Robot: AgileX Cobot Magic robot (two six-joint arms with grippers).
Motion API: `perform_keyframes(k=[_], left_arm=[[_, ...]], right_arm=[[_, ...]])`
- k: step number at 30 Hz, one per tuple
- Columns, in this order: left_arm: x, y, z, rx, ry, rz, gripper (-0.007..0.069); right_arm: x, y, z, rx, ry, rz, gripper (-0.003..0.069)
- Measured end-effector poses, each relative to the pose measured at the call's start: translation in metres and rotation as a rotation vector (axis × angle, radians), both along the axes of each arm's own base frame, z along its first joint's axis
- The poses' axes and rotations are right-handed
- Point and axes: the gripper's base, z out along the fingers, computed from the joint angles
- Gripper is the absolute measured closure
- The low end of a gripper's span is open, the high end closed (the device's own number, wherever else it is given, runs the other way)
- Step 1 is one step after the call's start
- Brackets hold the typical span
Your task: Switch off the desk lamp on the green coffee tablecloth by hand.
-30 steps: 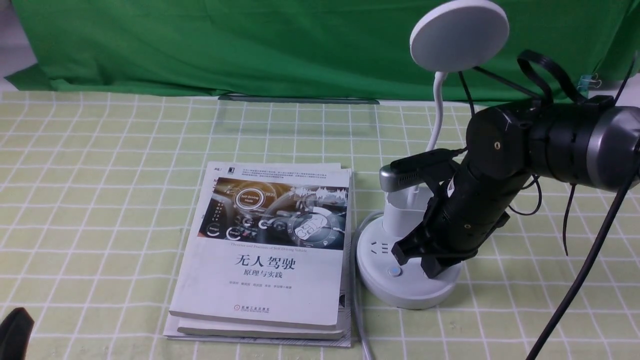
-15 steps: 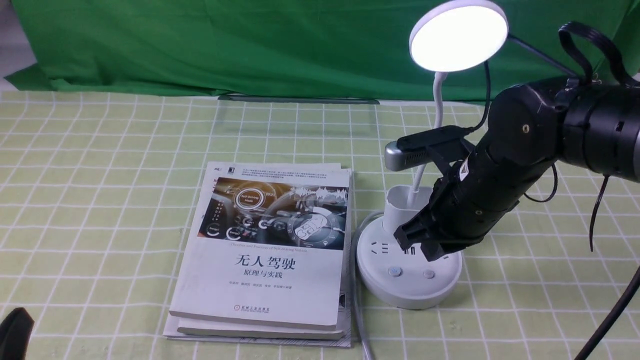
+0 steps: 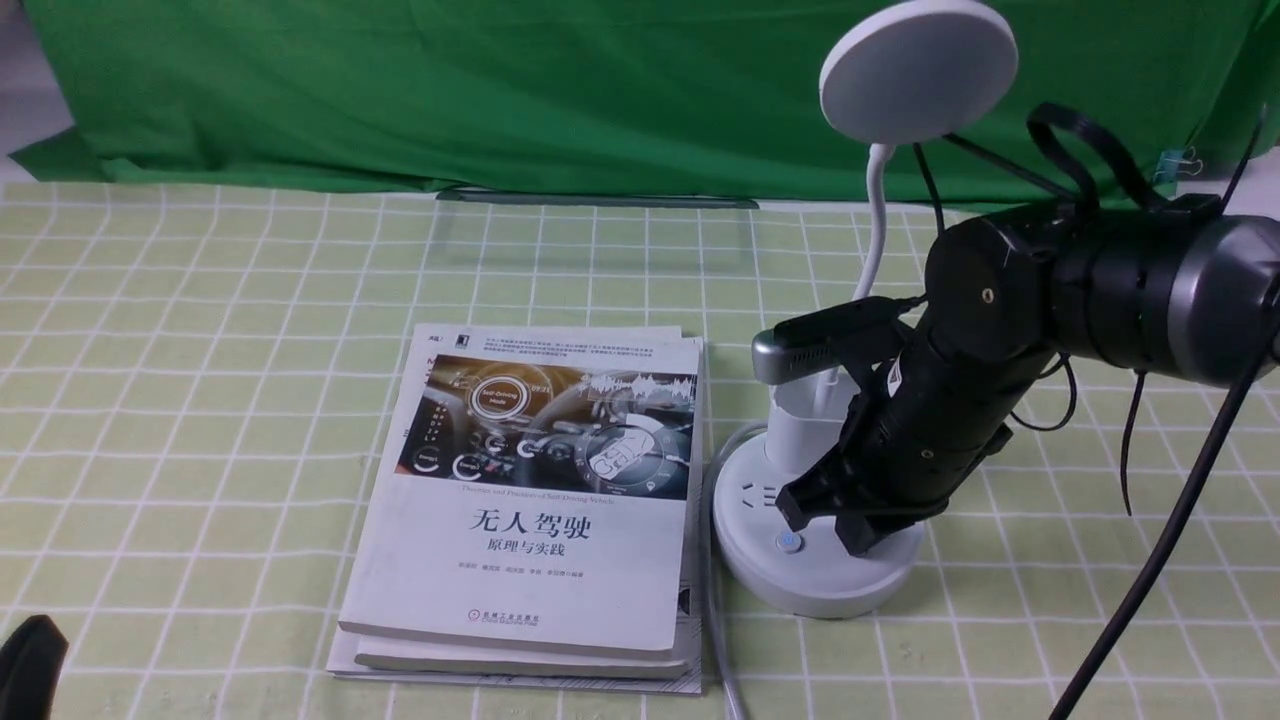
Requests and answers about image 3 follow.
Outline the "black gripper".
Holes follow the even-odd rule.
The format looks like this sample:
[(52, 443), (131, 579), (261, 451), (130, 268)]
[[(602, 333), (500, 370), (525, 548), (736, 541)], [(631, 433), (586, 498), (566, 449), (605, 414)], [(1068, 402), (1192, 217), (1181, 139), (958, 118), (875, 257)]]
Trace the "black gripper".
[(908, 300), (835, 309), (831, 343), (863, 387), (837, 443), (774, 501), (792, 533), (835, 518), (847, 555), (941, 514), (956, 488), (998, 450), (1005, 421), (1052, 363), (1047, 345), (998, 361), (961, 351), (927, 311), (914, 327)]

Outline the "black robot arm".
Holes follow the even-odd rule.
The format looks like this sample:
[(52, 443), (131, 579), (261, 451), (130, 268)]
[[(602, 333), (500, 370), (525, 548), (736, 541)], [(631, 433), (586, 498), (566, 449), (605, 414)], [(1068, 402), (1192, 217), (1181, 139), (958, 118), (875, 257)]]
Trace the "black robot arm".
[(869, 296), (772, 331), (786, 357), (858, 387), (777, 509), (794, 532), (833, 518), (845, 551), (865, 553), (948, 506), (1057, 357), (1225, 388), (1270, 369), (1276, 299), (1268, 217), (1015, 208), (960, 222), (934, 241), (919, 299)]

